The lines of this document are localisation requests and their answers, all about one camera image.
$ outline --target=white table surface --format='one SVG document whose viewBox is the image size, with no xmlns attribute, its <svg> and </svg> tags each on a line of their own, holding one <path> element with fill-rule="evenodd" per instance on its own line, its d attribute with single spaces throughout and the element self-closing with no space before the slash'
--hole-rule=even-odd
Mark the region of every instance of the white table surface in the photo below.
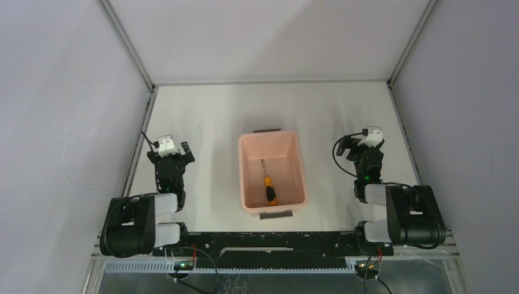
<svg viewBox="0 0 519 294">
<path fill-rule="evenodd" d="M 382 179 L 416 184 L 397 115 L 383 82 L 162 86 L 147 135 L 188 141 L 196 161 L 184 175 L 184 209 L 157 222 L 185 222 L 190 232 L 352 230 L 359 221 L 386 218 L 386 209 L 363 204 L 354 178 L 332 160 L 332 146 L 363 127 L 380 126 L 385 144 Z M 299 135 L 308 206 L 293 217 L 260 220 L 240 204 L 238 138 L 279 127 Z M 155 191 L 154 168 L 143 145 L 131 195 Z M 354 172 L 346 155 L 338 161 Z"/>
</svg>

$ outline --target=plastic bin handle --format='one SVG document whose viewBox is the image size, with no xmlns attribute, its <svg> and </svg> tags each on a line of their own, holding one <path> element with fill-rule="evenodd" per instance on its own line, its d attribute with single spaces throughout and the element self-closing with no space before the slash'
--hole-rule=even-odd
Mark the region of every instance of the plastic bin handle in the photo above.
<svg viewBox="0 0 519 294">
<path fill-rule="evenodd" d="M 293 217 L 291 210 L 280 211 L 277 213 L 260 213 L 259 219 L 279 219 L 281 217 Z"/>
<path fill-rule="evenodd" d="M 253 133 L 265 133 L 265 132 L 278 132 L 281 129 L 263 129 L 263 130 L 253 130 Z"/>
</svg>

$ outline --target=enclosure wall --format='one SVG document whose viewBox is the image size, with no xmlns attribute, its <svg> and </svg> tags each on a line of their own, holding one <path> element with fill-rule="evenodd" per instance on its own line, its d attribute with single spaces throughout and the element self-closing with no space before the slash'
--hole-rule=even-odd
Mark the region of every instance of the enclosure wall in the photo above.
<svg viewBox="0 0 519 294">
<path fill-rule="evenodd" d="M 95 1 L 3 1 L 0 40 L 0 292 L 78 293 L 147 89 Z"/>
<path fill-rule="evenodd" d="M 515 293 L 519 2 L 440 1 L 395 84 L 475 293 Z"/>
<path fill-rule="evenodd" d="M 111 0 L 157 83 L 387 80 L 428 0 Z"/>
</svg>

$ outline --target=screwdriver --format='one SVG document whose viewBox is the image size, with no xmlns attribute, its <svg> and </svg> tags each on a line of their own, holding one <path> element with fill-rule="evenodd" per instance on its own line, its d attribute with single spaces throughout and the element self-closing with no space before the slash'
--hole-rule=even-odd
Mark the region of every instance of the screwdriver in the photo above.
<svg viewBox="0 0 519 294">
<path fill-rule="evenodd" d="M 265 171 L 265 186 L 267 187 L 267 200 L 271 206 L 277 204 L 277 199 L 275 197 L 274 188 L 272 187 L 272 180 L 270 176 L 267 176 L 267 168 L 265 167 L 265 160 L 261 159 L 261 165 L 263 165 L 263 171 Z"/>
</svg>

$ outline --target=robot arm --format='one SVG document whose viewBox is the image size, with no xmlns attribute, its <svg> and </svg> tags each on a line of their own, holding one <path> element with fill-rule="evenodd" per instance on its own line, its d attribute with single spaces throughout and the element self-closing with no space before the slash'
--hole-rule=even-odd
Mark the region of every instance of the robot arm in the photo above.
<svg viewBox="0 0 519 294">
<path fill-rule="evenodd" d="M 362 203 L 386 207 L 387 219 L 360 222 L 356 228 L 369 243 L 392 243 L 433 249 L 445 242 L 446 228 L 439 212 L 433 190 L 428 185 L 408 186 L 385 183 L 381 180 L 382 158 L 380 148 L 384 144 L 379 127 L 362 130 L 364 139 L 344 136 L 336 155 L 346 149 L 346 157 L 352 161 L 357 179 L 354 182 L 355 197 Z M 433 244 L 423 247 L 421 244 Z"/>
<path fill-rule="evenodd" d="M 184 150 L 181 154 L 169 135 L 155 142 L 145 138 L 151 149 L 147 157 L 155 167 L 157 192 L 110 201 L 100 237 L 99 248 L 103 255 L 129 257 L 148 254 L 153 248 L 180 241 L 182 224 L 155 225 L 155 218 L 178 212 L 184 207 L 183 175 L 186 165 L 194 162 L 195 157 L 187 142 L 181 143 Z"/>
</svg>

